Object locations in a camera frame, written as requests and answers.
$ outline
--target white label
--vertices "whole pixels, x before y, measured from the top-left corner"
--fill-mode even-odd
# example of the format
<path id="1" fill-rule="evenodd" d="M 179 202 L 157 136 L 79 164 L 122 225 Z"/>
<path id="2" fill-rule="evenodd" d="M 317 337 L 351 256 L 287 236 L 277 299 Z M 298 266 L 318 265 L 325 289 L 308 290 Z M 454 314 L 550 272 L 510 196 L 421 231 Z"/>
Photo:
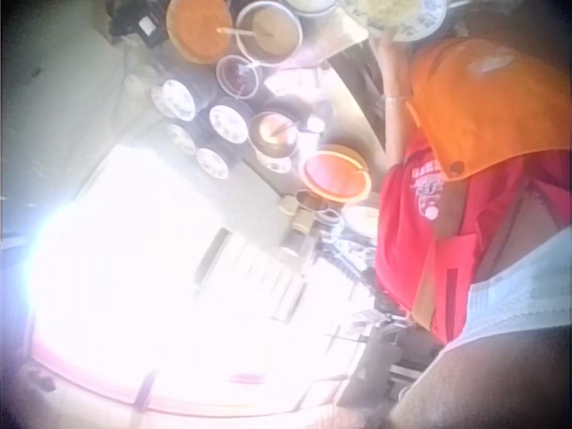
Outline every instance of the white label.
<path id="1" fill-rule="evenodd" d="M 156 30 L 156 25 L 149 19 L 148 16 L 139 21 L 139 26 L 148 36 L 151 36 L 151 33 Z"/>

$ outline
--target bracelet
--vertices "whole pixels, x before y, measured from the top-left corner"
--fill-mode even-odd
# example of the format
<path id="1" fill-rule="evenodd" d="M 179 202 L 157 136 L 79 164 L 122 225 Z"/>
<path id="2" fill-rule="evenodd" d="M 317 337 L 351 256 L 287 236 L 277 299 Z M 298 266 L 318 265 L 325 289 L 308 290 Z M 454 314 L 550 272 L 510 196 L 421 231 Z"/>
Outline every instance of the bracelet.
<path id="1" fill-rule="evenodd" d="M 410 96 L 397 96 L 397 97 L 390 97 L 386 96 L 385 94 L 382 95 L 383 100 L 389 101 L 390 103 L 397 104 L 402 101 L 407 101 L 410 99 Z"/>

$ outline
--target red shirt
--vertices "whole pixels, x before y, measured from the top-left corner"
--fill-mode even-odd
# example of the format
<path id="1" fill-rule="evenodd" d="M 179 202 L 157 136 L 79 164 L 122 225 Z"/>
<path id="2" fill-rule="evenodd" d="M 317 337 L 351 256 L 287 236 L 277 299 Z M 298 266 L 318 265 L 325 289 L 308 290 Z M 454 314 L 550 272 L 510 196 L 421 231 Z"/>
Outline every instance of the red shirt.
<path id="1" fill-rule="evenodd" d="M 442 177 L 425 137 L 412 138 L 406 161 L 387 173 L 380 192 L 377 279 L 403 309 L 411 311 L 425 258 L 435 246 L 432 331 L 442 342 L 460 334 L 475 269 L 525 177 L 559 226 L 570 225 L 568 151 L 515 157 L 472 176 L 459 235 L 444 240 L 433 237 Z"/>

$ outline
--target orange cloth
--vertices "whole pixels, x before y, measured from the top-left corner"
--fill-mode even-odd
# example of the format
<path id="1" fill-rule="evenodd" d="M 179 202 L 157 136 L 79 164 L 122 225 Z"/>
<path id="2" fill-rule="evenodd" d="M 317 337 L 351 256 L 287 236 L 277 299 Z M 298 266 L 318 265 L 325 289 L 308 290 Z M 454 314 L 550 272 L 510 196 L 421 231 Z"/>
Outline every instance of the orange cloth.
<path id="1" fill-rule="evenodd" d="M 511 157 L 570 149 L 569 76 L 479 39 L 450 39 L 417 54 L 409 109 L 446 180 Z"/>

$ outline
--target person's arm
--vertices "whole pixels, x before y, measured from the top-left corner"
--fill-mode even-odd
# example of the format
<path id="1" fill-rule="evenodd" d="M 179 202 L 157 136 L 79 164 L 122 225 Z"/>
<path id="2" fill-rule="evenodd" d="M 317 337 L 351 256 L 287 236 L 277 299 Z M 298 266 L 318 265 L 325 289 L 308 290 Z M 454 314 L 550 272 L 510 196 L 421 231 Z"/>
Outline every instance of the person's arm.
<path id="1" fill-rule="evenodd" d="M 411 96 L 408 57 L 405 45 L 393 43 L 392 34 L 386 33 L 376 41 L 377 55 L 383 77 L 385 95 L 385 166 L 389 170 L 405 158 L 405 149 L 415 128 L 407 107 Z"/>

